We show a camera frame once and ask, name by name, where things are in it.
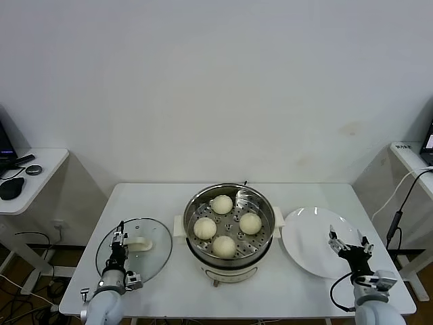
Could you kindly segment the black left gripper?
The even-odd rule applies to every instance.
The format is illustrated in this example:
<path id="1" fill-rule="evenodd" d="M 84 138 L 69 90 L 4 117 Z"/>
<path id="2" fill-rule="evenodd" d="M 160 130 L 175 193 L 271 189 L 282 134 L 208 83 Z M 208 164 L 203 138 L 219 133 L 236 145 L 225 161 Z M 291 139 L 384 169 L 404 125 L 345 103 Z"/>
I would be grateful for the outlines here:
<path id="1" fill-rule="evenodd" d="M 128 233 L 124 233 L 124 221 L 116 227 L 112 239 L 112 253 L 107 260 L 107 270 L 125 271 L 124 265 L 128 257 Z"/>

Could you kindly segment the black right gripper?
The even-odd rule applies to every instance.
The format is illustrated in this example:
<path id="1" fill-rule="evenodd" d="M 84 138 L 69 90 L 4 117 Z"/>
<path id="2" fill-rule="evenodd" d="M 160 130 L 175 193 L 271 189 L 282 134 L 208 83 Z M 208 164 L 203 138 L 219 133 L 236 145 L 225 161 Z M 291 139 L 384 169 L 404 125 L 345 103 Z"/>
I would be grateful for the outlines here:
<path id="1" fill-rule="evenodd" d="M 346 244 L 339 239 L 333 225 L 329 226 L 329 241 L 331 249 L 338 254 L 338 256 L 346 260 L 353 276 L 370 276 L 373 274 L 369 267 L 369 260 L 373 252 L 374 245 L 371 244 L 367 237 L 359 230 L 357 234 L 361 245 L 356 248 L 346 250 Z"/>

